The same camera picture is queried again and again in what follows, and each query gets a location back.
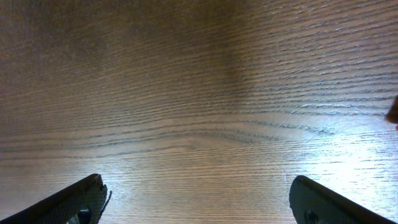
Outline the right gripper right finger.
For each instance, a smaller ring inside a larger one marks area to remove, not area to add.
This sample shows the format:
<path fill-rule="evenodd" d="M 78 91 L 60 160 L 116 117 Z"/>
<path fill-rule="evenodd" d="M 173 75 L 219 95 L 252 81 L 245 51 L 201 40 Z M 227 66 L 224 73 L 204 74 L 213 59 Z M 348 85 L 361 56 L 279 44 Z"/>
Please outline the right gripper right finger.
<path fill-rule="evenodd" d="M 298 224 L 396 224 L 304 175 L 293 180 L 289 204 Z"/>

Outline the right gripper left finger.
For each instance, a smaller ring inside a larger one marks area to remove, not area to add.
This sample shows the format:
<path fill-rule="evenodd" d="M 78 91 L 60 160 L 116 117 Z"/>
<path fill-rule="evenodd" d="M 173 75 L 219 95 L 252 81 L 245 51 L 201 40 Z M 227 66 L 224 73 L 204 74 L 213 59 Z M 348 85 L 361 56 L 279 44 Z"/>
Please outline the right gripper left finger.
<path fill-rule="evenodd" d="M 98 224 L 110 199 L 101 175 L 91 174 L 1 224 Z"/>

